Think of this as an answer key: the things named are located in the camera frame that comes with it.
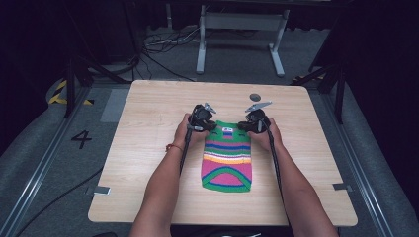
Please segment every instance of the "bracelet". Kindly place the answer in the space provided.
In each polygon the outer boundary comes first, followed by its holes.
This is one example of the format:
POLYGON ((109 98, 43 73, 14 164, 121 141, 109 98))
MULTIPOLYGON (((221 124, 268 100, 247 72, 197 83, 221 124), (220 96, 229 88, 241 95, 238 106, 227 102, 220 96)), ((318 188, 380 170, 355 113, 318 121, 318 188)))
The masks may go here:
POLYGON ((179 148, 179 150, 181 150, 183 152, 183 149, 181 147, 179 147, 175 144, 172 144, 172 143, 166 145, 166 152, 168 152, 170 150, 170 148, 172 148, 172 147, 177 147, 177 148, 179 148))

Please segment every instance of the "metal rail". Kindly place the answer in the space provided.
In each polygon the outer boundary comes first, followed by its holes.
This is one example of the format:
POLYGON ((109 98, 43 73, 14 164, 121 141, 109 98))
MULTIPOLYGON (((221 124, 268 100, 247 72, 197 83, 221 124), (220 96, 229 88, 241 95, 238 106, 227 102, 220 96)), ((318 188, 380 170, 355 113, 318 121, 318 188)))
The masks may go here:
POLYGON ((357 185, 360 188, 361 195, 368 208, 373 223, 376 226, 379 236, 394 236, 390 226, 388 225, 388 221, 385 218, 385 215, 382 212, 382 209, 378 203, 377 195, 374 192, 373 187, 371 186, 370 181, 368 180, 363 170, 363 167, 358 159, 358 156, 354 151, 354 148, 347 135, 344 125, 339 124, 339 122, 335 118, 335 115, 333 113, 334 106, 331 98, 328 95, 321 95, 320 97, 324 105, 326 106, 328 115, 333 120, 333 124, 335 125, 335 128, 345 148, 349 167, 351 168, 351 171, 354 174, 355 181, 357 182, 357 185))
POLYGON ((52 139, 51 144, 43 155, 42 159, 38 163, 37 168, 29 179, 27 185, 25 186, 24 191, 10 212, 6 222, 3 224, 3 227, 0 230, 0 237, 9 237, 13 236, 19 227, 26 211, 31 205, 35 195, 40 188, 43 179, 46 176, 46 173, 49 170, 53 160, 55 159, 56 152, 62 142, 62 138, 66 133, 67 129, 70 127, 71 122, 73 121, 75 115, 79 108, 83 105, 84 100, 87 98, 87 95, 90 92, 90 88, 82 87, 78 93, 74 111, 70 114, 68 118, 65 118, 58 127, 58 130, 55 136, 52 139))

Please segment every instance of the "person's left arm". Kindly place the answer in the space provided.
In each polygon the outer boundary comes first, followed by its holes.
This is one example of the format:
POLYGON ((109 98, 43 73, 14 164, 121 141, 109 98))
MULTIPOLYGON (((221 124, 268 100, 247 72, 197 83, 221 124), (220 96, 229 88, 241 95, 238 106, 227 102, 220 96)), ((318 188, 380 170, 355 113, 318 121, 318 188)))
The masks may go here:
MULTIPOLYGON (((185 146, 189 114, 179 124, 174 141, 163 160, 151 175, 145 189, 141 209, 129 236, 170 236, 170 225, 179 194, 180 161, 185 146)), ((189 147, 204 140, 208 133, 193 132, 189 147)))

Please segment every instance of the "wooden table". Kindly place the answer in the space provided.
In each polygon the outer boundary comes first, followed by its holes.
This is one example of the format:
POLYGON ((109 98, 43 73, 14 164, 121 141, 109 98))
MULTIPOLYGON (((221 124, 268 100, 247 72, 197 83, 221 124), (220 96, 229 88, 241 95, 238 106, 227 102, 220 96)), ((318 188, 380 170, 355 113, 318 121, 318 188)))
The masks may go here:
MULTIPOLYGON (((135 81, 99 181, 110 187, 107 196, 95 195, 89 218, 98 222, 133 222, 152 172, 165 154, 166 144, 184 113, 208 102, 213 120, 245 120, 257 93, 280 127, 284 144, 317 191, 335 226, 353 226, 358 219, 342 183, 335 160, 308 93, 303 87, 135 81)), ((173 223, 228 225, 287 225, 271 154, 252 143, 253 183, 249 193, 221 193, 204 189, 201 164, 204 143, 189 149, 173 223)))

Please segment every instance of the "white stand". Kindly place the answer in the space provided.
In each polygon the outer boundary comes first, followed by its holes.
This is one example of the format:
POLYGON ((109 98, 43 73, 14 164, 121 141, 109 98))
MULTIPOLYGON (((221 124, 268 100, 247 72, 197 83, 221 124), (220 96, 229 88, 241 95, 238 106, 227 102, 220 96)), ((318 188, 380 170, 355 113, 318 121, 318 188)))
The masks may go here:
POLYGON ((278 55, 281 38, 287 24, 290 10, 284 11, 283 15, 258 15, 258 14, 232 14, 210 13, 206 6, 201 7, 200 18, 200 49, 198 52, 197 73, 203 74, 206 62, 206 29, 240 29, 255 31, 276 31, 275 43, 269 44, 269 51, 279 77, 284 77, 285 72, 278 55))

